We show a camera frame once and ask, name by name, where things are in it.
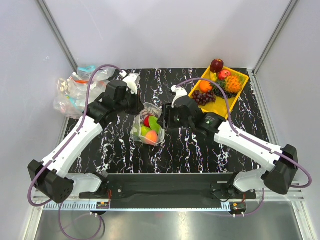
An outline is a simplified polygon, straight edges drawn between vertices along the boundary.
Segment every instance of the purple grape cluster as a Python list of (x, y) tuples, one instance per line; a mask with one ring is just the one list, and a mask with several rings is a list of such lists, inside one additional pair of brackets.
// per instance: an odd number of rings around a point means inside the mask
[(208, 103), (214, 103), (217, 99), (216, 95), (212, 91), (201, 93), (199, 90), (192, 93), (192, 98), (196, 101), (198, 106), (205, 106)]

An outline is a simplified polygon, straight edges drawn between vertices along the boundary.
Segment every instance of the green apple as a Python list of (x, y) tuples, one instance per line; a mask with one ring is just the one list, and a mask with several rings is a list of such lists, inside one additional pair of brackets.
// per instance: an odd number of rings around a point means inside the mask
[(154, 130), (156, 134), (159, 134), (161, 126), (157, 123), (158, 118), (155, 116), (149, 116), (149, 125), (151, 130)]
[(149, 127), (146, 127), (146, 126), (141, 126), (141, 135), (142, 136), (146, 136), (148, 132), (150, 132), (151, 129)]

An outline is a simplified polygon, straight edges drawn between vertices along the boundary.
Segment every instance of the floor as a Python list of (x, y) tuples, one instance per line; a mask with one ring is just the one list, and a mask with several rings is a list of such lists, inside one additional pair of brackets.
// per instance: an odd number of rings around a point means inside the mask
[[(245, 68), (234, 68), (248, 74)], [(143, 103), (158, 107), (171, 103), (172, 85), (186, 79), (201, 77), (205, 68), (131, 69), (139, 73), (139, 87)], [(185, 86), (189, 92), (195, 83)], [(257, 99), (249, 81), (231, 113), (233, 123), (242, 130), (265, 141), (268, 140)], [(107, 171), (108, 173), (225, 173), (250, 171), (257, 164), (223, 145), (213, 144), (212, 139), (198, 139), (191, 130), (168, 130), (165, 142), (150, 146), (133, 142), (129, 138), (134, 117), (120, 114), (118, 121), (110, 124), (82, 152), (70, 169), (71, 173)], [(69, 120), (66, 134), (75, 126)]]
[[(250, 202), (251, 208), (257, 203)], [(82, 211), (63, 211), (67, 226)], [(289, 202), (267, 202), (256, 214), (233, 218), (228, 213), (210, 212), (107, 212), (105, 231), (95, 240), (302, 240)], [(99, 221), (86, 216), (65, 231), (73, 238), (86, 239), (98, 229)], [(44, 211), (36, 240), (66, 240), (60, 232), (57, 211)]]

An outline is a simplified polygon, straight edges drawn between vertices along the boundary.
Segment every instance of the table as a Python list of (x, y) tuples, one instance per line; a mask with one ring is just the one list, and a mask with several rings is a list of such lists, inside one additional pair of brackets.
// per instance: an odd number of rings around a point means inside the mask
[[(248, 75), (245, 68), (233, 68)], [(198, 78), (205, 68), (129, 69), (139, 73), (139, 87), (143, 103), (161, 107), (171, 103), (172, 85)], [(120, 80), (115, 74), (113, 80)], [(185, 85), (190, 92), (195, 82)], [(252, 84), (249, 80), (231, 113), (234, 125), (262, 140), (268, 141), (264, 121), (260, 113)], [(150, 146), (130, 139), (134, 117), (120, 114), (117, 122), (107, 126), (82, 152), (70, 168), (70, 173), (88, 171), (122, 174), (141, 173), (226, 173), (250, 171), (257, 164), (241, 153), (213, 143), (213, 139), (201, 139), (190, 129), (167, 130), (165, 142)], [(66, 134), (76, 125), (70, 119)]]

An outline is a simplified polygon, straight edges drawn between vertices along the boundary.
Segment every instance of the clear plastic bag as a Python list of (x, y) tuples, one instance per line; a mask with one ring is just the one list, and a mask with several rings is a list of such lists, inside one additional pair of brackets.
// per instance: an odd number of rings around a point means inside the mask
[[(108, 80), (95, 81), (90, 85), (89, 104), (106, 91)], [(74, 72), (67, 80), (60, 78), (57, 83), (58, 96), (54, 109), (68, 118), (79, 119), (85, 110), (88, 83)]]
[[(78, 67), (77, 75), (82, 81), (89, 81), (93, 71), (96, 69), (95, 65), (90, 65), (87, 67)], [(116, 69), (114, 67), (105, 67), (99, 70), (93, 77), (93, 82), (104, 81), (112, 77)]]
[(134, 118), (130, 137), (135, 142), (157, 146), (165, 141), (165, 130), (162, 128), (159, 130), (157, 141), (154, 142), (141, 135), (141, 124), (148, 116), (155, 116), (157, 118), (160, 118), (162, 110), (155, 105), (152, 105), (151, 103), (144, 103), (143, 105), (144, 110), (142, 110), (140, 114)]

